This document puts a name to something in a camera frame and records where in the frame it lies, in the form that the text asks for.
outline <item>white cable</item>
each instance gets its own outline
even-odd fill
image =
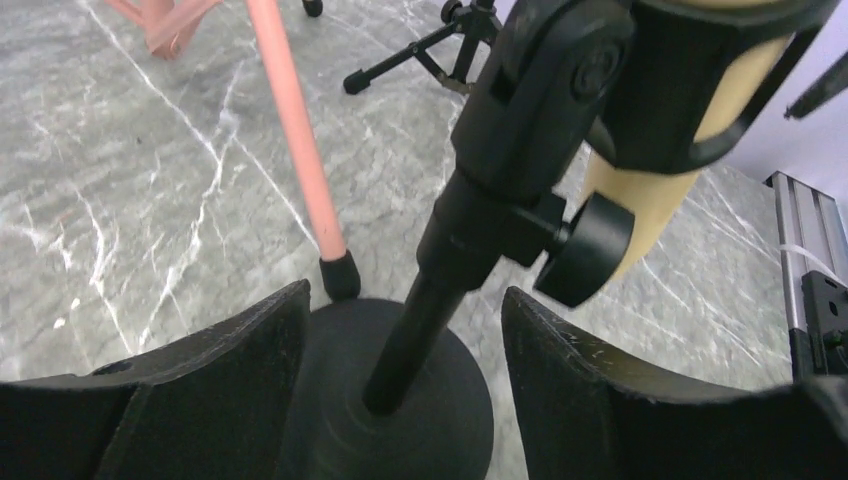
[[[791,252],[791,253],[797,253],[798,255],[802,255],[804,258],[809,260],[813,264],[813,266],[815,266],[819,270],[821,270],[821,272],[824,273],[825,275],[833,278],[834,280],[836,280],[837,282],[839,282],[843,285],[848,284],[848,282],[846,282],[844,279],[839,278],[839,276],[836,275],[836,273],[834,273],[833,270],[831,270],[827,265],[824,264],[824,262],[819,260],[818,257],[813,255],[813,253],[811,251],[807,250],[806,248],[798,246],[798,245],[783,244],[783,245],[780,246],[780,249],[783,250],[784,252]]]

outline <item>rubber foot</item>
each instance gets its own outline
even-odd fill
[[[391,416],[362,402],[403,305],[357,299],[313,312],[283,432],[277,479],[483,480],[492,458],[489,390],[445,330]]]
[[[345,256],[338,260],[328,262],[321,259],[318,261],[318,265],[321,267],[324,291],[330,296],[330,300],[341,302],[359,296],[362,282],[359,279],[359,270],[356,268],[356,262],[353,261],[350,250],[345,252]]]
[[[349,95],[356,95],[368,88],[370,85],[371,80],[365,76],[365,72],[363,72],[362,69],[351,73],[344,80],[345,92]]]
[[[323,0],[301,0],[303,3],[303,9],[306,10],[306,14],[310,17],[320,17],[324,12],[324,1]]]

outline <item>pink metal frame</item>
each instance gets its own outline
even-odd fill
[[[333,261],[347,252],[321,155],[297,78],[294,59],[276,0],[245,0],[259,54],[291,151],[298,182],[321,258]],[[144,30],[150,52],[173,60],[185,50],[203,16],[221,0],[106,0]]]

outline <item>marble floor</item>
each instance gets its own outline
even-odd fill
[[[440,24],[424,0],[280,4],[364,294],[402,300],[453,168],[462,97],[417,64],[358,96],[342,79]],[[458,40],[434,49],[448,62]],[[317,248],[244,5],[227,0],[174,62],[97,0],[0,6],[0,380],[84,374],[320,288]],[[581,154],[559,190],[578,192]],[[747,389],[790,379],[771,190],[705,173],[648,257],[565,319],[653,363]],[[489,382],[490,479],[526,478],[498,322],[499,265],[451,327]]]

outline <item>white wall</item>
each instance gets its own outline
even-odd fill
[[[780,170],[834,197],[845,211],[848,208],[848,92],[800,121],[786,120],[783,113],[846,50],[848,1],[843,1],[723,162],[759,181]]]

